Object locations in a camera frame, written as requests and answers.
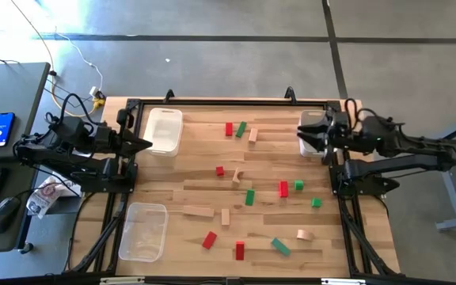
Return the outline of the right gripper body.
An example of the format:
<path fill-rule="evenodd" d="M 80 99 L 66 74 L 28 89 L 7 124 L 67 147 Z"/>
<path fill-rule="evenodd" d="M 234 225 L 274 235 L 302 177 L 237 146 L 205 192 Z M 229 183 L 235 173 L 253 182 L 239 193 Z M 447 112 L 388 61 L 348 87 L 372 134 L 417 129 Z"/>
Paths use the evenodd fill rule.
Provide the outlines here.
<path fill-rule="evenodd" d="M 351 118 L 346 112 L 327 112 L 327 135 L 325 152 L 333 153 L 335 149 L 348 150 L 351 135 Z"/>

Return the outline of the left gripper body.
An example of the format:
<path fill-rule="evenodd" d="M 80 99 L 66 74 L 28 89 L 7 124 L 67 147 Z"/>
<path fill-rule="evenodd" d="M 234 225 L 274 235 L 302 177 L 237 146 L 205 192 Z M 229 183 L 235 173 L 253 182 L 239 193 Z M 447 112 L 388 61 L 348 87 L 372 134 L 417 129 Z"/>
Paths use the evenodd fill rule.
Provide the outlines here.
<path fill-rule="evenodd" d="M 129 138 L 130 131 L 123 129 L 117 133 L 110 127 L 98 126 L 96 134 L 93 137 L 93 152 L 102 154 L 129 155 Z"/>

